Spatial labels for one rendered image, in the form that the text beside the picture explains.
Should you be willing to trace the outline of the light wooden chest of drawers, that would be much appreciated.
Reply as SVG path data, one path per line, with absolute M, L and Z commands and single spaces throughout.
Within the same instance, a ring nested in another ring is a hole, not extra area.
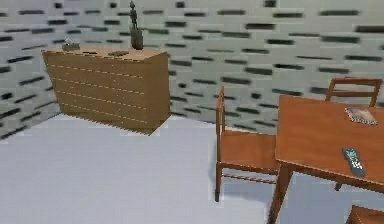
M 129 54 L 108 56 L 113 51 Z M 47 49 L 42 56 L 66 115 L 146 135 L 171 115 L 165 51 L 86 46 Z

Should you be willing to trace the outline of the brown wooden chair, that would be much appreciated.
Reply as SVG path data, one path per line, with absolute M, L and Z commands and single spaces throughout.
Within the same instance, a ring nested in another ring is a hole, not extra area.
M 369 106 L 375 107 L 382 83 L 383 83 L 383 80 L 378 78 L 352 78 L 352 77 L 333 78 L 329 84 L 325 100 L 330 101 L 332 97 L 352 97 L 352 98 L 368 97 L 370 98 Z M 336 90 L 335 87 L 337 84 L 371 86 L 373 87 L 373 90 L 372 91 Z
M 345 224 L 384 224 L 384 211 L 353 205 Z
M 216 202 L 220 200 L 222 178 L 233 178 L 251 182 L 275 184 L 275 180 L 224 174 L 224 169 L 278 175 L 275 159 L 276 136 L 228 130 L 225 124 L 224 87 L 221 86 L 215 107 L 216 115 L 216 164 L 215 193 Z

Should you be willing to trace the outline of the brown wooden dining table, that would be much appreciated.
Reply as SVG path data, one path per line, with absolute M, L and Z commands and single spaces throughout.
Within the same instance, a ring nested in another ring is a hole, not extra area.
M 295 172 L 384 194 L 384 108 L 370 108 L 376 125 L 352 122 L 343 103 L 279 98 L 275 158 L 279 172 L 267 224 L 275 224 Z M 366 175 L 356 177 L 342 153 L 354 149 Z

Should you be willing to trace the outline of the small grey box object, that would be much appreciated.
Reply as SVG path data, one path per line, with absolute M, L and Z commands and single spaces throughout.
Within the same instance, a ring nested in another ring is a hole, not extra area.
M 80 49 L 80 44 L 75 43 L 72 39 L 66 38 L 64 40 L 64 43 L 62 44 L 62 49 L 64 51 L 73 51 L 73 50 L 79 50 Z

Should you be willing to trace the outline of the grey printed book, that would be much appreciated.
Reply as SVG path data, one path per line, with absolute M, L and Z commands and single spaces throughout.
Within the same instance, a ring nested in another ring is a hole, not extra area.
M 376 119 L 367 109 L 347 107 L 345 109 L 345 112 L 347 113 L 348 117 L 352 122 L 368 125 L 377 124 Z

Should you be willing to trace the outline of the dark grey remote control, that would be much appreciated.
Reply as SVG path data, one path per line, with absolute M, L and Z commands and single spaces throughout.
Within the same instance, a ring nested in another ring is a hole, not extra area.
M 366 172 L 357 152 L 351 148 L 343 148 L 342 153 L 353 175 L 356 177 L 364 177 Z

